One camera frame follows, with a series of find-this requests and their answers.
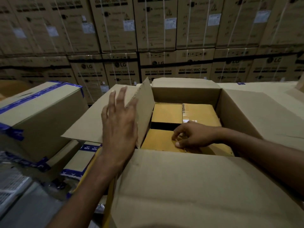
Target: wall of boxes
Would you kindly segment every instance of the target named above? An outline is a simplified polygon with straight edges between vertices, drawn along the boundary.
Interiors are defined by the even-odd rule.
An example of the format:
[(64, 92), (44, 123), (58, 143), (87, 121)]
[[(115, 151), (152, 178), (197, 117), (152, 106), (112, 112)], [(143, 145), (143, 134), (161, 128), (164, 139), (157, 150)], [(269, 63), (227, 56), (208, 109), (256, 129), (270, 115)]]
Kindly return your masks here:
[(79, 84), (89, 104), (147, 77), (298, 80), (303, 9), (304, 0), (2, 0), (0, 79)]

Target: hand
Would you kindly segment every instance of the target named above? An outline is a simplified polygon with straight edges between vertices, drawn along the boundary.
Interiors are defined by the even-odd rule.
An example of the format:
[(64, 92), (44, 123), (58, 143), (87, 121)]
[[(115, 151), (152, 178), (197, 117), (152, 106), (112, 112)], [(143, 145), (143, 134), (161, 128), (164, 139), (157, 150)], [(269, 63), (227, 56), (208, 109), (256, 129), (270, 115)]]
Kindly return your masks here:
[(175, 144), (176, 147), (204, 147), (212, 143), (219, 143), (224, 129), (222, 127), (205, 126), (197, 122), (188, 121), (187, 123), (182, 123), (174, 130), (172, 140), (176, 140), (180, 133), (185, 133), (188, 138), (178, 141)]
[(125, 108), (126, 90), (127, 87), (120, 89), (116, 105), (116, 92), (111, 92), (109, 104), (103, 108), (101, 113), (103, 126), (101, 158), (103, 158), (103, 163), (111, 169), (114, 168), (116, 173), (133, 154), (137, 140), (135, 122), (137, 99), (132, 99)]

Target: person's arm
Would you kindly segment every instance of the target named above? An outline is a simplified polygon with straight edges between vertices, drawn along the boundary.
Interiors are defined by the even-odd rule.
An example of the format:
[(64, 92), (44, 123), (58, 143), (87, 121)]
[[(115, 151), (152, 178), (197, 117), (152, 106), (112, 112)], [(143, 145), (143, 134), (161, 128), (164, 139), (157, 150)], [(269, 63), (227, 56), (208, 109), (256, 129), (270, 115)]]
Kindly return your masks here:
[(101, 113), (103, 126), (101, 155), (97, 157), (80, 187), (47, 228), (87, 228), (105, 189), (133, 154), (137, 140), (135, 123), (137, 100), (133, 99), (125, 108), (126, 90), (127, 87), (120, 90), (116, 105), (115, 92), (110, 94), (109, 104)]
[(178, 141), (176, 146), (203, 147), (223, 143), (244, 154), (275, 177), (304, 196), (304, 152), (254, 138), (223, 127), (205, 126), (195, 122), (183, 123), (174, 130), (172, 140), (180, 133), (188, 139)]

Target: right arm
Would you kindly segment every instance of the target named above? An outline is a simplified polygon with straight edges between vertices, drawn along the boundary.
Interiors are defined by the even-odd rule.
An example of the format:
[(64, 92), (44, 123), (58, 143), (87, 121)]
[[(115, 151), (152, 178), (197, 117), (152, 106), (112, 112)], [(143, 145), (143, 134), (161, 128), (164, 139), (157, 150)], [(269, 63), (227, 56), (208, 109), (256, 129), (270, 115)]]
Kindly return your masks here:
[(180, 133), (187, 139), (176, 146), (204, 147), (212, 143), (223, 143), (251, 158), (275, 177), (304, 196), (304, 152), (254, 138), (244, 133), (223, 127), (205, 126), (196, 122), (183, 123), (174, 130), (172, 140)]

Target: white sticker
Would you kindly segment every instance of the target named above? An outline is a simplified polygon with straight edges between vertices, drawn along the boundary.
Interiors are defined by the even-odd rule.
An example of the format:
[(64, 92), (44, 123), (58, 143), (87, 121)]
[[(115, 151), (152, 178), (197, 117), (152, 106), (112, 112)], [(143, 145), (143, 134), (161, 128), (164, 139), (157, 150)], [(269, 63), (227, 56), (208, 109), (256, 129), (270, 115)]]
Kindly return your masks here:
[(82, 30), (84, 33), (95, 33), (93, 23), (82, 23)]
[(105, 93), (109, 91), (109, 86), (100, 86), (101, 92)]
[(176, 18), (165, 19), (165, 29), (176, 29)]
[(270, 16), (270, 13), (271, 13), (271, 10), (258, 11), (253, 23), (267, 22), (268, 18)]
[(13, 28), (13, 32), (17, 38), (26, 38), (26, 35), (21, 28)]
[(123, 21), (123, 24), (124, 24), (124, 31), (134, 31), (135, 30), (134, 20)]
[(55, 26), (47, 26), (47, 31), (50, 37), (58, 37), (59, 34)]
[(183, 119), (183, 123), (187, 123), (189, 120), (188, 119)]
[(208, 26), (219, 25), (222, 14), (210, 14), (208, 17)]

